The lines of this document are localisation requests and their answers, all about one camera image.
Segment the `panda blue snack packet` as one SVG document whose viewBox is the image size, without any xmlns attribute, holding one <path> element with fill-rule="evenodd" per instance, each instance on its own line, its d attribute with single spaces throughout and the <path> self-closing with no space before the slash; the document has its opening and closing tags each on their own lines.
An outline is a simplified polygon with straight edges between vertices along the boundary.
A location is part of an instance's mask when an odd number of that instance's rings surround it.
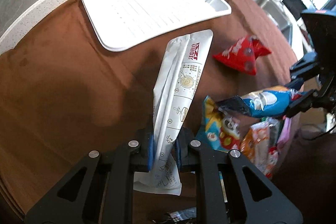
<svg viewBox="0 0 336 224">
<path fill-rule="evenodd" d="M 196 139 L 212 149 L 228 152 L 240 149 L 240 120 L 231 113 L 221 110 L 215 101 L 207 96 L 202 104 L 202 121 Z"/>
</svg>

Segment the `blue orange snack packet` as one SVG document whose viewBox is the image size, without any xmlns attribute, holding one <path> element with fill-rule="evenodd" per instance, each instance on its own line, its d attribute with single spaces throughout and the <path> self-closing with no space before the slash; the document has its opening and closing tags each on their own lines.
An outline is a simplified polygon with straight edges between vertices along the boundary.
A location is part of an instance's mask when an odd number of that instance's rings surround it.
<svg viewBox="0 0 336 224">
<path fill-rule="evenodd" d="M 241 98 L 249 106 L 252 118 L 279 117 L 290 103 L 298 100 L 305 92 L 284 86 L 250 92 Z"/>
</svg>

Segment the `clear white sausage packet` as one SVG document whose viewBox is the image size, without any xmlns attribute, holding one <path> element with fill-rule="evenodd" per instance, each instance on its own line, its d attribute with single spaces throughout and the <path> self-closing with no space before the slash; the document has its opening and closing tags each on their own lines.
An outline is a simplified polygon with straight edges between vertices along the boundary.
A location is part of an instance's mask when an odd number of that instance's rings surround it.
<svg viewBox="0 0 336 224">
<path fill-rule="evenodd" d="M 241 142 L 240 152 L 247 157 L 263 174 L 269 154 L 269 123 L 267 121 L 253 124 Z"/>
</svg>

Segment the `red snack bag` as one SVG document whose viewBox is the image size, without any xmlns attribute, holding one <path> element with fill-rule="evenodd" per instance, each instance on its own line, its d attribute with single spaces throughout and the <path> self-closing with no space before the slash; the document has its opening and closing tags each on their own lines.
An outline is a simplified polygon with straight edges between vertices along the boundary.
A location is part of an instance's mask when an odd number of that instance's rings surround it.
<svg viewBox="0 0 336 224">
<path fill-rule="evenodd" d="M 257 36 L 245 36 L 226 50 L 213 55 L 213 59 L 238 72 L 255 76 L 256 59 L 271 53 Z"/>
</svg>

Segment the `red fruit candy packet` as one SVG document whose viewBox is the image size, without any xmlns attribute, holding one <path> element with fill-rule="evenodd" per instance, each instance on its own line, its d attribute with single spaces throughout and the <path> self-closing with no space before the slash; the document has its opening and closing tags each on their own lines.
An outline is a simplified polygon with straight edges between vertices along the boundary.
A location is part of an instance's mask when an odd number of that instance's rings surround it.
<svg viewBox="0 0 336 224">
<path fill-rule="evenodd" d="M 265 169 L 263 171 L 267 178 L 271 178 L 273 170 L 278 162 L 278 150 L 276 146 L 270 147 L 266 160 Z"/>
</svg>

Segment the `pink Pororo packet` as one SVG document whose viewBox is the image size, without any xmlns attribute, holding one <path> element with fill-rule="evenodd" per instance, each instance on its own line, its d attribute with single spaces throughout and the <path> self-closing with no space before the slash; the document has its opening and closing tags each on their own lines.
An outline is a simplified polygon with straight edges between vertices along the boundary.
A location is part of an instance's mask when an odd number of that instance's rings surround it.
<svg viewBox="0 0 336 224">
<path fill-rule="evenodd" d="M 282 130 L 280 132 L 280 136 L 277 141 L 277 150 L 281 152 L 285 147 L 286 143 L 290 139 L 290 131 L 291 131 L 291 118 L 285 117 L 284 124 Z"/>
</svg>

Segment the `white long noodle packet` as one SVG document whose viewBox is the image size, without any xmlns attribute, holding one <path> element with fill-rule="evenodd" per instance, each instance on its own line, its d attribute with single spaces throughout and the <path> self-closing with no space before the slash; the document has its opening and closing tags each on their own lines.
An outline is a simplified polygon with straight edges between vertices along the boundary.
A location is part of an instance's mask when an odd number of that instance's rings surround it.
<svg viewBox="0 0 336 224">
<path fill-rule="evenodd" d="M 148 173 L 135 173 L 134 190 L 180 195 L 182 184 L 171 152 L 197 91 L 213 36 L 211 30 L 202 30 L 167 44 L 153 89 L 153 164 Z"/>
</svg>

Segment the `green clear seed packet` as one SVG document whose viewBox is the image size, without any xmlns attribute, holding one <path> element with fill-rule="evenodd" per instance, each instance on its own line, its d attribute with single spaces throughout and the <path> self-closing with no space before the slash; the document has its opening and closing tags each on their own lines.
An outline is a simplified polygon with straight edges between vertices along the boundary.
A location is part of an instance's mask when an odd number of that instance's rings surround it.
<svg viewBox="0 0 336 224">
<path fill-rule="evenodd" d="M 269 146 L 273 147 L 277 143 L 281 123 L 279 120 L 271 117 L 267 121 L 269 124 Z"/>
</svg>

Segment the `black snack packet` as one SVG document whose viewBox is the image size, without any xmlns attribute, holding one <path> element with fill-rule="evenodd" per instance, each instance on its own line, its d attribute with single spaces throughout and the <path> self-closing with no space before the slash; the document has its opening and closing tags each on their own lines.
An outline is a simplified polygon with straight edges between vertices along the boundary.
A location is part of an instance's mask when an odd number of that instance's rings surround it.
<svg viewBox="0 0 336 224">
<path fill-rule="evenodd" d="M 178 211 L 165 213 L 152 220 L 156 224 L 189 224 L 197 223 L 197 208 L 190 207 Z"/>
</svg>

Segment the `brown tablecloth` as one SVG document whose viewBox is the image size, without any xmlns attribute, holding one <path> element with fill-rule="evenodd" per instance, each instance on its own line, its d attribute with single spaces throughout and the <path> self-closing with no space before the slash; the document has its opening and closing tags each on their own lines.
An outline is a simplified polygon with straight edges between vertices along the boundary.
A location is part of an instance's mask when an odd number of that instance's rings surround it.
<svg viewBox="0 0 336 224">
<path fill-rule="evenodd" d="M 197 132 L 206 96 L 220 101 L 284 85 L 297 58 L 286 38 L 252 0 L 226 0 L 232 12 L 187 26 L 129 50 L 105 50 L 80 0 L 46 16 L 13 49 L 1 55 L 1 223 L 25 214 L 83 156 L 112 151 L 146 126 L 153 88 L 168 42 L 211 29 L 214 55 L 247 35 L 271 54 L 249 76 L 206 61 L 184 122 Z"/>
</svg>

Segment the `white plastic tray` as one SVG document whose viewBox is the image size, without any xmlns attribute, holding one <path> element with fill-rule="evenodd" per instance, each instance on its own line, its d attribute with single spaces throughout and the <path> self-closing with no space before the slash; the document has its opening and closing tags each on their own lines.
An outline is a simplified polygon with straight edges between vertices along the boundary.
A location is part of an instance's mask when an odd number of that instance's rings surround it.
<svg viewBox="0 0 336 224">
<path fill-rule="evenodd" d="M 225 0 L 81 0 L 108 51 L 121 52 L 170 31 L 231 14 Z"/>
</svg>

